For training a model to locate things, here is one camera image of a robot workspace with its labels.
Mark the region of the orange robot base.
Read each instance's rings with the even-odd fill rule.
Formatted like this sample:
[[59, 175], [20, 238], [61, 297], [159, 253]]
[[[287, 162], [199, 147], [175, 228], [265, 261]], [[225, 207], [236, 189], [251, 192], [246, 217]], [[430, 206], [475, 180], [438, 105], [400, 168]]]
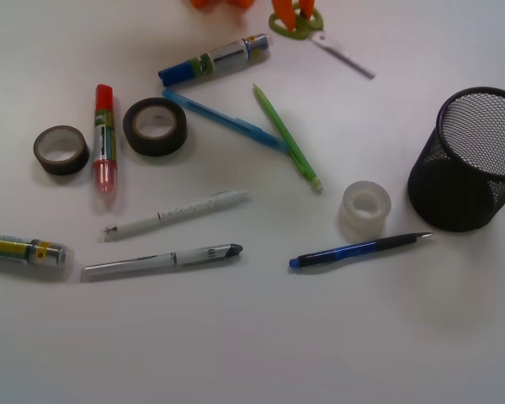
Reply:
[[254, 0], [189, 0], [189, 2], [199, 10], [208, 10], [223, 3], [234, 8], [247, 10], [254, 4]]

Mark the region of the orange moving gripper finger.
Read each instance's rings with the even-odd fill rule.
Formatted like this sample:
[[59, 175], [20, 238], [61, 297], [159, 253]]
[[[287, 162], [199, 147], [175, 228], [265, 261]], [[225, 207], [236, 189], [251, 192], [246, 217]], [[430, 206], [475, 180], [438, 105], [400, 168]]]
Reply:
[[304, 19], [310, 19], [315, 6], [315, 0], [300, 0], [300, 16]]

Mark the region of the orange fixed gripper finger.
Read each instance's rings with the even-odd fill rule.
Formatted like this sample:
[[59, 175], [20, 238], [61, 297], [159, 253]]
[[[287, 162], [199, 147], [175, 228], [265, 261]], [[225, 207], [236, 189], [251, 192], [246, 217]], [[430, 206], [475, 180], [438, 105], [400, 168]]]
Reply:
[[292, 0], [273, 0], [275, 15], [281, 20], [288, 31], [296, 28], [296, 16]]

